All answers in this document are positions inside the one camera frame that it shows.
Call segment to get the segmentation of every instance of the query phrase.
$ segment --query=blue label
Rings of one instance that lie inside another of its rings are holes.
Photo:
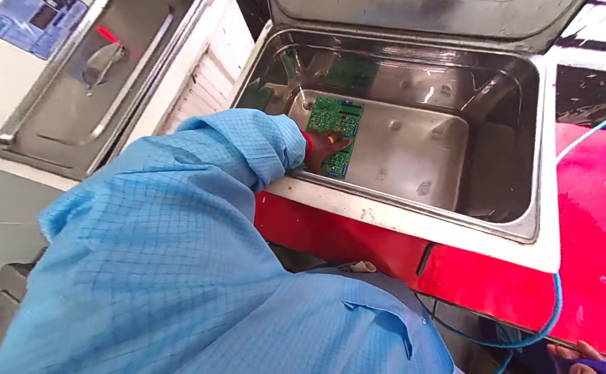
[[[48,59],[87,10],[88,5],[77,0],[3,0],[0,4],[0,38]]]

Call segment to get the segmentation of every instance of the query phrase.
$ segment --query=display screen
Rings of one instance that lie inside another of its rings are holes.
[[[33,18],[30,19],[30,23],[33,26],[44,30],[45,27],[49,26],[57,14],[58,12],[54,8],[48,5],[42,5]]]

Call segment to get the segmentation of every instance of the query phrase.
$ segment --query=green circuit board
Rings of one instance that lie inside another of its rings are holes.
[[[306,130],[343,131],[343,139],[351,139],[351,144],[347,148],[324,159],[322,175],[335,179],[345,178],[362,115],[363,103],[339,98],[317,97]]]

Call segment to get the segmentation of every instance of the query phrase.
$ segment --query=sleeve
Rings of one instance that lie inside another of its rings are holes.
[[[254,193],[304,153],[294,121],[246,109],[134,142],[38,217],[50,247],[0,373],[163,372],[210,344],[288,274]]]

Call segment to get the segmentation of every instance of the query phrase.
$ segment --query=blue cable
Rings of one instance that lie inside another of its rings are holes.
[[[598,130],[601,130],[602,128],[606,127],[606,120],[599,123],[598,126],[592,128],[590,131],[585,132],[580,138],[576,139],[575,142],[569,144],[563,151],[561,151],[559,153],[559,155],[557,156],[557,163],[559,164],[559,161],[561,161],[564,156],[566,156],[569,152],[571,152],[572,149],[574,149],[578,144],[580,144],[583,140],[589,138],[593,133],[597,132]]]
[[[559,161],[561,161],[569,152],[571,152],[571,150],[576,148],[578,144],[580,144],[583,140],[589,138],[592,134],[596,133],[598,130],[601,130],[603,128],[606,128],[606,120],[599,123],[596,127],[593,127],[590,131],[587,131],[580,138],[576,139],[573,143],[569,144],[563,151],[561,151],[559,153],[559,155],[557,156],[557,159],[556,159],[556,163],[559,164]],[[436,318],[436,320],[440,325],[446,327],[447,329],[458,334],[459,336],[465,337],[466,339],[473,341],[476,344],[486,345],[488,347],[508,349],[508,354],[507,354],[506,358],[504,359],[504,362],[502,362],[502,365],[500,365],[500,367],[497,368],[497,370],[495,371],[496,374],[502,374],[506,371],[509,362],[513,358],[515,348],[523,348],[528,345],[534,344],[537,341],[541,341],[541,340],[545,339],[546,336],[548,336],[548,334],[551,332],[552,328],[557,324],[557,321],[559,321],[559,317],[562,313],[562,304],[563,304],[562,278],[559,276],[559,273],[555,273],[552,275],[552,279],[554,280],[554,308],[552,310],[552,315],[548,319],[548,322],[546,322],[545,326],[543,326],[541,331],[539,331],[538,333],[535,333],[534,335],[532,335],[526,339],[523,339],[522,341],[508,342],[508,343],[503,343],[503,344],[492,343],[490,341],[483,341],[483,340],[479,340],[474,337],[468,336],[465,333],[463,333],[462,331],[458,331],[457,329],[450,327],[447,323],[445,323],[444,321],[442,321],[439,318]],[[431,311],[428,310],[422,302],[421,302],[421,305],[424,307],[425,311],[428,312],[428,314],[431,314]]]

